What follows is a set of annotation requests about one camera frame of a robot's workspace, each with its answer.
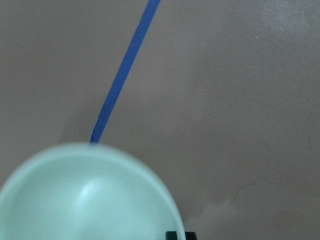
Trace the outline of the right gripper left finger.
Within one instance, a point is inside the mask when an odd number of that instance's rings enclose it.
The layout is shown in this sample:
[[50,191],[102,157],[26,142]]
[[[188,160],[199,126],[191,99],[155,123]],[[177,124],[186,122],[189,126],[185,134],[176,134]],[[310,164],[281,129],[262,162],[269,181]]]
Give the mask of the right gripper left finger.
[[178,240],[178,235],[176,231],[167,231],[166,240]]

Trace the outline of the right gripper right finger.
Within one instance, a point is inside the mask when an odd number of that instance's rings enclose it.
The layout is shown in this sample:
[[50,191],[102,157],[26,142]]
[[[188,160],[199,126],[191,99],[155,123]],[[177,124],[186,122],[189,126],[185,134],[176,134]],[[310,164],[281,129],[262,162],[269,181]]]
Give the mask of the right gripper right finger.
[[197,240],[197,235],[193,231],[186,231],[185,232],[185,239],[186,240]]

